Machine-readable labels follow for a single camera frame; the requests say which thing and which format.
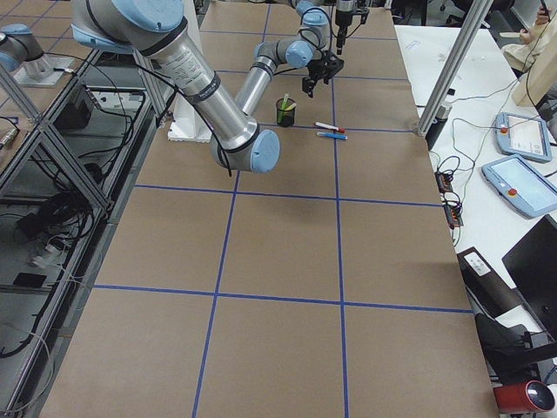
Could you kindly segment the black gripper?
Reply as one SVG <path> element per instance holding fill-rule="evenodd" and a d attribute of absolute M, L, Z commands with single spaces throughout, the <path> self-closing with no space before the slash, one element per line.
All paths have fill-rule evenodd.
<path fill-rule="evenodd" d="M 309 98 L 314 97 L 314 88 L 319 80 L 329 84 L 330 80 L 344 68 L 345 61 L 331 51 L 323 53 L 319 59 L 313 59 L 307 66 L 308 75 L 302 78 L 302 92 Z"/>

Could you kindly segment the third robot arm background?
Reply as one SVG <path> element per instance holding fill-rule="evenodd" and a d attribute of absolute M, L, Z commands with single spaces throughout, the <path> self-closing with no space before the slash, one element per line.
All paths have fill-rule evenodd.
<path fill-rule="evenodd" d="M 72 57 L 53 57 L 25 24 L 1 28 L 1 66 L 23 86 L 53 87 L 63 74 L 71 74 Z"/>

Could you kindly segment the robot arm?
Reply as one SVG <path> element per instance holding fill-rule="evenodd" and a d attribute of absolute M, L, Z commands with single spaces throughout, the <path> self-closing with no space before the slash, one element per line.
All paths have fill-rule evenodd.
<path fill-rule="evenodd" d="M 156 62 L 212 132 L 211 153 L 223 167 L 267 173 L 279 161 L 280 142 L 263 130 L 223 86 L 188 34 L 180 1 L 74 1 L 77 42 L 116 53 L 138 52 Z"/>
<path fill-rule="evenodd" d="M 240 109 L 251 115 L 263 97 L 279 67 L 290 70 L 306 68 L 302 92 L 308 97 L 318 82 L 328 84 L 343 68 L 344 61 L 332 52 L 332 20 L 326 1 L 289 1 L 300 17 L 297 33 L 278 41 L 265 41 L 254 50 L 254 62 L 235 101 Z"/>

